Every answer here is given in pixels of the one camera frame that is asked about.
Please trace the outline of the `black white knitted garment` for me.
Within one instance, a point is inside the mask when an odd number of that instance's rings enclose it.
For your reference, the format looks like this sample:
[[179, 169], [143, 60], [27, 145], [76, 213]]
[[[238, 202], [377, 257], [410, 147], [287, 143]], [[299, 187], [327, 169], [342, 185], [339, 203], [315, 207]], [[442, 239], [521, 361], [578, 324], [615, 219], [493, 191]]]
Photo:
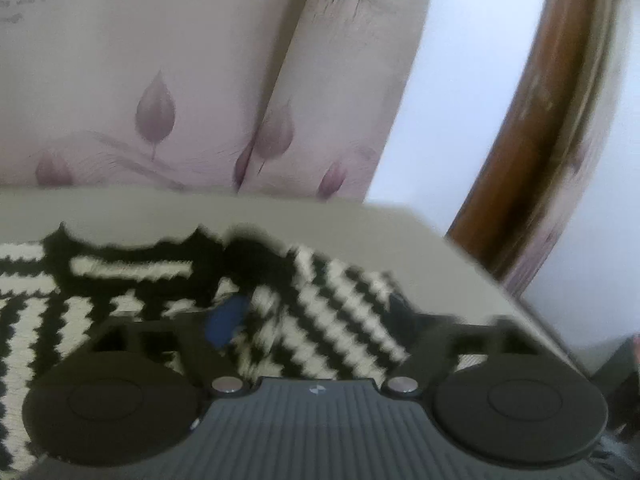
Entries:
[[197, 229], [144, 247], [93, 245], [58, 229], [1, 247], [1, 469], [32, 466], [22, 422], [32, 383], [105, 322], [214, 316], [217, 349], [262, 377], [384, 382], [444, 322], [416, 310], [390, 274]]

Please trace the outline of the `pink leaf print curtain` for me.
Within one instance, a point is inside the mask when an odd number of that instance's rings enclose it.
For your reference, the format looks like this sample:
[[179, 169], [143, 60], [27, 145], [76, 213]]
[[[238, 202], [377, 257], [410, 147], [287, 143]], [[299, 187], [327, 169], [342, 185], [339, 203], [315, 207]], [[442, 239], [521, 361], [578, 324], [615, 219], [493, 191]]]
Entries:
[[363, 200], [430, 0], [1, 0], [1, 181]]

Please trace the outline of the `beige woven mattress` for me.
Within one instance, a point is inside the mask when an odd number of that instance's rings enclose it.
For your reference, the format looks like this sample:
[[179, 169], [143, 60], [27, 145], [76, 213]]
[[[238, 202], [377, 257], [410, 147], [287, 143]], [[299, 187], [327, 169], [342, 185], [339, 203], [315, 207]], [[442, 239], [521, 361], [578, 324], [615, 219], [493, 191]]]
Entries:
[[159, 188], [2, 188], [1, 238], [40, 240], [58, 226], [96, 244], [250, 233], [302, 244], [368, 270], [388, 271], [420, 310], [470, 324], [513, 318], [565, 362], [570, 355], [470, 257], [411, 211], [344, 200], [282, 200]]

